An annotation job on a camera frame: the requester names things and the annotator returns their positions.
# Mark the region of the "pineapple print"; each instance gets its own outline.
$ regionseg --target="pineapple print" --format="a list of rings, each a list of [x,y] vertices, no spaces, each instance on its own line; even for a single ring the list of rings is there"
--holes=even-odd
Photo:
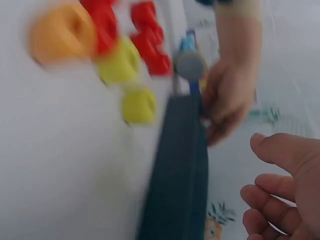
[[[229,222],[235,222],[236,213],[232,209],[227,209],[225,202],[214,205],[211,203],[212,211],[208,212],[205,220],[205,240],[221,240],[223,226]]]

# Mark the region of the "fingernail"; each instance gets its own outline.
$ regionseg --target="fingernail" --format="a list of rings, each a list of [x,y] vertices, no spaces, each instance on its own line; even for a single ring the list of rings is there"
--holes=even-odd
[[[265,136],[260,133],[255,133],[250,140],[250,145],[252,148],[259,146],[262,140],[265,139]]]

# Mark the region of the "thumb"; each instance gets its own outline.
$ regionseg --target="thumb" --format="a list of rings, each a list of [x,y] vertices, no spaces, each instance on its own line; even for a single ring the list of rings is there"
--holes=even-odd
[[[218,85],[225,72],[225,66],[219,61],[209,71],[206,78],[206,87],[202,94],[202,103],[207,114],[210,114],[211,108],[218,97]]]
[[[320,140],[285,133],[270,137],[254,134],[251,149],[262,161],[275,164],[294,178],[320,165]]]

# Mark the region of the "hand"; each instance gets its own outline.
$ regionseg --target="hand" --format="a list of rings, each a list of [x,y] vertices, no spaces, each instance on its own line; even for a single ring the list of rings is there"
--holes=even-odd
[[[258,66],[218,61],[210,70],[203,108],[211,120],[209,146],[229,136],[246,118],[255,102]]]
[[[253,152],[292,176],[262,174],[241,190],[248,240],[320,239],[320,140],[288,134],[251,138]],[[279,200],[289,200],[296,207]],[[275,230],[269,223],[286,233]]]

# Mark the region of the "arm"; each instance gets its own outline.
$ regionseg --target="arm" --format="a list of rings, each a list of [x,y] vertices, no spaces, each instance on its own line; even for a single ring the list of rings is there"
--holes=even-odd
[[[257,71],[262,48],[261,1],[217,2],[214,8],[221,60]]]

